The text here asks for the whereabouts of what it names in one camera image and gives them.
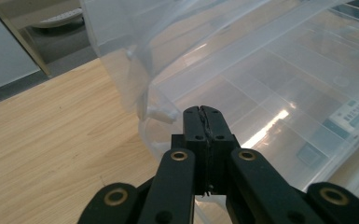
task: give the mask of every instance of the metal bolt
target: metal bolt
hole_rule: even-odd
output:
[[[109,206],[117,206],[124,203],[128,196],[129,194],[125,189],[112,189],[105,194],[104,202]]]
[[[319,193],[328,202],[336,205],[347,205],[350,200],[341,191],[332,188],[322,188]]]
[[[175,151],[171,153],[171,158],[174,161],[184,161],[185,159],[187,159],[187,153],[185,153],[184,151]]]
[[[251,151],[241,151],[238,156],[245,161],[255,160],[255,154]]]

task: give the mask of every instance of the plastic storage box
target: plastic storage box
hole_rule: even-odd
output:
[[[305,189],[359,147],[359,16],[346,2],[84,0],[82,7],[107,70],[115,69],[115,51],[127,52],[130,72],[113,79],[156,158],[182,132],[182,111],[208,105],[222,111],[242,147],[262,152]]]

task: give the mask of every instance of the wood grain surface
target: wood grain surface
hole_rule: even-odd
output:
[[[104,185],[146,181],[137,123],[98,59],[1,102],[0,223],[77,223]]]

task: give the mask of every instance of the gray floor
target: gray floor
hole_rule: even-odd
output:
[[[33,37],[51,74],[48,77],[39,71],[0,87],[0,101],[97,58],[90,46],[82,20],[47,30],[29,27],[28,32]]]

